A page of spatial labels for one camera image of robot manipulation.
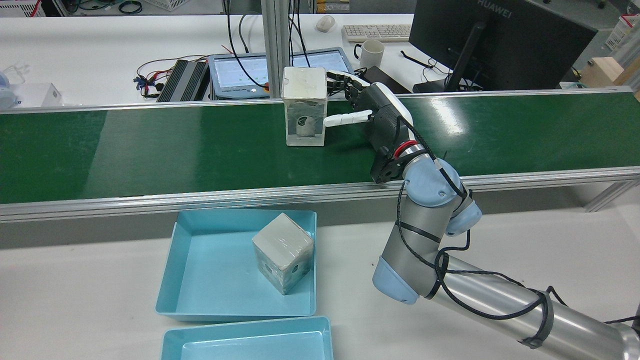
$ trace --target green conveyor belt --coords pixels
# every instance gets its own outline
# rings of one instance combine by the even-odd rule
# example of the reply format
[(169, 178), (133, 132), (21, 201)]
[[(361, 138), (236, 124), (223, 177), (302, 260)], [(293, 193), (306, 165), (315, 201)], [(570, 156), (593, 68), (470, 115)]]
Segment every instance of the green conveyor belt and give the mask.
[[(463, 176), (640, 166), (630, 93), (402, 100)], [(349, 112), (330, 102), (329, 114)], [(370, 181), (361, 124), (287, 147), (282, 104), (0, 115), (0, 203)]]

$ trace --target red ring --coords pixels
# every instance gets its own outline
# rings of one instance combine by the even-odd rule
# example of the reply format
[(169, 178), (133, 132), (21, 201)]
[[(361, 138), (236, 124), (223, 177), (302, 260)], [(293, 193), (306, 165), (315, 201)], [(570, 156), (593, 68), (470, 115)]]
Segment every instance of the red ring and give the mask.
[(394, 151), (394, 158), (400, 156), (400, 154), (409, 146), (417, 145), (418, 142), (415, 140), (407, 140), (400, 144), (400, 146)]

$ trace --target white storage basket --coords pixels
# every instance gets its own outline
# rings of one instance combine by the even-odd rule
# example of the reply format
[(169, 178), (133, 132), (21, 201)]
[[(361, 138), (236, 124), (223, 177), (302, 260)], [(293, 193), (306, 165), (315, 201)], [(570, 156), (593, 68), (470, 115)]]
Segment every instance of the white storage basket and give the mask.
[(170, 12), (174, 11), (178, 6), (186, 3), (189, 0), (145, 0), (149, 4), (156, 5), (160, 8), (168, 10)]
[(631, 31), (631, 28), (634, 27), (640, 21), (640, 15), (622, 15), (616, 25), (609, 35), (607, 39), (607, 47), (611, 50), (615, 49), (618, 44), (622, 41), (622, 38), (625, 37), (626, 34)]

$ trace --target transparent box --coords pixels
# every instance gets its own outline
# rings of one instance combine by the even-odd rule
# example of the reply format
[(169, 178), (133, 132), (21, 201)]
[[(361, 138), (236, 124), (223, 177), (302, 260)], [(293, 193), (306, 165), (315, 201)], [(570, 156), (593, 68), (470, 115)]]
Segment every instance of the transparent box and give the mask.
[(322, 67), (285, 67), (282, 80), (288, 146), (323, 146), (326, 73)]

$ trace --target monitor stand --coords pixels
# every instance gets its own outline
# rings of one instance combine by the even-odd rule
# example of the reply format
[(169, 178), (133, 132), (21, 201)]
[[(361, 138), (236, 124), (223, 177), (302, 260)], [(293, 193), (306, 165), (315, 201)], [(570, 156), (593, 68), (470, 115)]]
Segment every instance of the monitor stand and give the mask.
[(473, 54), (476, 49), (476, 45), (478, 40), (480, 40), (480, 35), (482, 35), (483, 30), (486, 28), (485, 22), (477, 22), (474, 24), (473, 28), (471, 28), (471, 33), (467, 38), (467, 42), (465, 43), (460, 56), (458, 57), (458, 61), (456, 62), (456, 66), (453, 69), (453, 73), (449, 76), (449, 80), (445, 86), (444, 79), (436, 80), (436, 81), (428, 81), (426, 83), (420, 83), (413, 86), (413, 92), (453, 92), (458, 91), (458, 85), (460, 85), (460, 80), (462, 80), (462, 75), (465, 73), (467, 69), (467, 65), (469, 65), (469, 59), (471, 59), (471, 54)]

